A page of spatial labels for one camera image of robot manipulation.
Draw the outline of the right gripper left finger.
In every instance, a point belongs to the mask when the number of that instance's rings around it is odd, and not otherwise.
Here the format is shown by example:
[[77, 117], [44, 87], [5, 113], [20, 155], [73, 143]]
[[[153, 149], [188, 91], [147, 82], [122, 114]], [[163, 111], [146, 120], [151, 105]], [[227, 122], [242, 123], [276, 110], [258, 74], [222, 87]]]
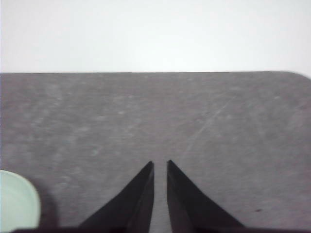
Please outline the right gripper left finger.
[[154, 163], [79, 226], [87, 233], [148, 233], [154, 205]]

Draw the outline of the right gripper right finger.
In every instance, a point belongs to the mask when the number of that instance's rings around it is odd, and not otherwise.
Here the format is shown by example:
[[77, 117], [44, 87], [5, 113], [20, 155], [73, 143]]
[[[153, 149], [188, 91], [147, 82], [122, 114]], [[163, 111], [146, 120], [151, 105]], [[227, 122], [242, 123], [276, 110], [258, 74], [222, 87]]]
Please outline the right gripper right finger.
[[172, 160], [167, 162], [167, 205], [173, 233], [223, 233], [245, 228], [205, 195]]

